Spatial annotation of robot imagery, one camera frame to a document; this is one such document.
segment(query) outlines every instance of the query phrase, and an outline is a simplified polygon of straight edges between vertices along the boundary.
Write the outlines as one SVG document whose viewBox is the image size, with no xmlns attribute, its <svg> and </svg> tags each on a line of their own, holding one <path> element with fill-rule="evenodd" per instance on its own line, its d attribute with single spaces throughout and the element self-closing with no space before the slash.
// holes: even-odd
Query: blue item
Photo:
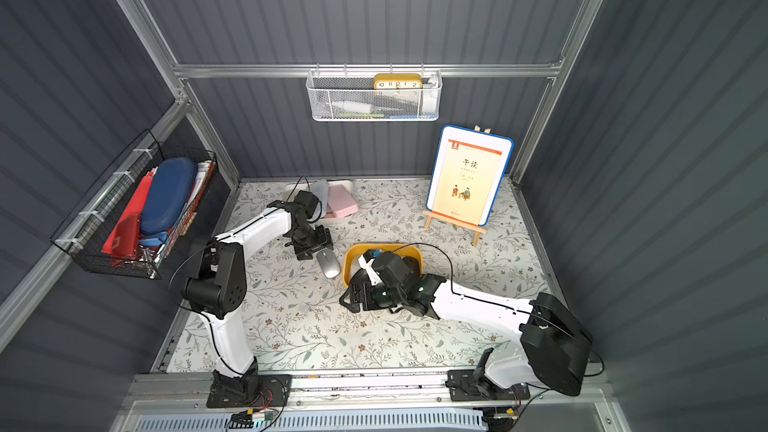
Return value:
<svg viewBox="0 0 768 432">
<path fill-rule="evenodd" d="M 166 240 L 168 240 L 168 232 L 163 230 L 157 234 L 145 235 L 144 237 L 140 238 L 139 245 L 143 245 L 145 247 L 159 247 L 165 244 Z"/>
<path fill-rule="evenodd" d="M 187 157 L 168 158 L 160 164 L 141 211 L 141 235 L 165 232 L 176 222 L 196 175 L 197 166 Z"/>
</svg>

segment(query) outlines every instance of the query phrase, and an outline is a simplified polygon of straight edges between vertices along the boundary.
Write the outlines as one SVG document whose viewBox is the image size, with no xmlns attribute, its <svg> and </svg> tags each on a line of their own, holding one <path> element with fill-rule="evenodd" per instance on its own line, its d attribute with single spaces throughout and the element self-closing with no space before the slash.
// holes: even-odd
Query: yellow clock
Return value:
<svg viewBox="0 0 768 432">
<path fill-rule="evenodd" d="M 379 73 L 373 77 L 375 90 L 421 89 L 422 77 L 417 73 Z"/>
</svg>

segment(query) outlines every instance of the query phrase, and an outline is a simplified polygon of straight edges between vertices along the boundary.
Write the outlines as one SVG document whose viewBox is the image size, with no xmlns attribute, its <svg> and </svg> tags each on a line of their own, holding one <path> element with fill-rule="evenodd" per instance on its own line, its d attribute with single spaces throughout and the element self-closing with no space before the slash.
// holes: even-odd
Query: wooden easel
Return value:
<svg viewBox="0 0 768 432">
<path fill-rule="evenodd" d="M 480 132 L 480 127 L 475 126 L 475 131 Z M 490 129 L 484 130 L 485 133 L 489 134 L 491 133 Z M 444 216 L 443 214 L 437 214 L 435 212 L 424 210 L 424 215 L 427 216 L 427 222 L 424 223 L 424 230 L 429 229 L 429 226 L 432 224 L 432 219 L 436 218 L 440 222 L 445 222 L 446 224 L 453 224 L 454 226 L 461 228 L 468 228 L 469 230 L 475 231 L 475 237 L 472 240 L 472 246 L 477 247 L 478 242 L 480 240 L 480 234 L 486 234 L 488 233 L 488 230 L 480 227 L 480 226 L 473 226 L 472 224 L 467 224 L 466 222 L 462 222 L 460 220 L 456 220 L 455 218 Z"/>
</svg>

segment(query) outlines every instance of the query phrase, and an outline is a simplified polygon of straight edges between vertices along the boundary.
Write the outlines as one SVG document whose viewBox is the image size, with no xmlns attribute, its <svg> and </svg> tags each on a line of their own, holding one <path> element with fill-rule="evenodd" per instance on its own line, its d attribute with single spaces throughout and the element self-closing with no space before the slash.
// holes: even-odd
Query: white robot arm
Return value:
<svg viewBox="0 0 768 432">
<path fill-rule="evenodd" d="M 527 383 L 571 396 L 581 391 L 592 336 L 553 295 L 542 292 L 528 300 L 475 291 L 440 275 L 420 274 L 415 260 L 393 252 L 369 250 L 360 264 L 365 267 L 339 300 L 351 312 L 400 307 L 476 324 L 508 339 L 505 348 L 485 350 L 468 384 L 484 398 Z"/>
<path fill-rule="evenodd" d="M 273 202 L 242 226 L 217 235 L 187 264 L 182 296 L 210 322 L 218 354 L 210 397 L 215 389 L 219 399 L 226 398 L 218 404 L 248 405 L 258 391 L 257 365 L 242 319 L 246 258 L 283 235 L 291 239 L 299 260 L 318 252 L 324 257 L 321 264 L 333 269 L 324 270 L 326 275 L 338 271 L 330 233 L 307 223 L 315 203 L 304 191 L 294 202 Z M 505 348 L 487 349 L 478 361 L 469 387 L 484 398 L 495 399 L 526 383 L 579 394 L 592 337 L 555 297 L 541 293 L 529 301 L 478 292 L 439 275 L 421 274 L 408 258 L 392 252 L 368 251 L 360 265 L 340 298 L 351 312 L 400 307 L 418 316 L 476 324 L 509 340 Z"/>
</svg>

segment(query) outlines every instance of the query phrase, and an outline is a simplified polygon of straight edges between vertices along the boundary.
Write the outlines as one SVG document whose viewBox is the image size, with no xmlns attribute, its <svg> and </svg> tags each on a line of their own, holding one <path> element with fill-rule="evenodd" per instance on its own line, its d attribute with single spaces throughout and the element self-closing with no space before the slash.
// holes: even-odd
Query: paper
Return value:
<svg viewBox="0 0 768 432">
<path fill-rule="evenodd" d="M 498 174 L 502 153 L 457 140 L 449 142 L 432 210 L 476 226 Z"/>
</svg>

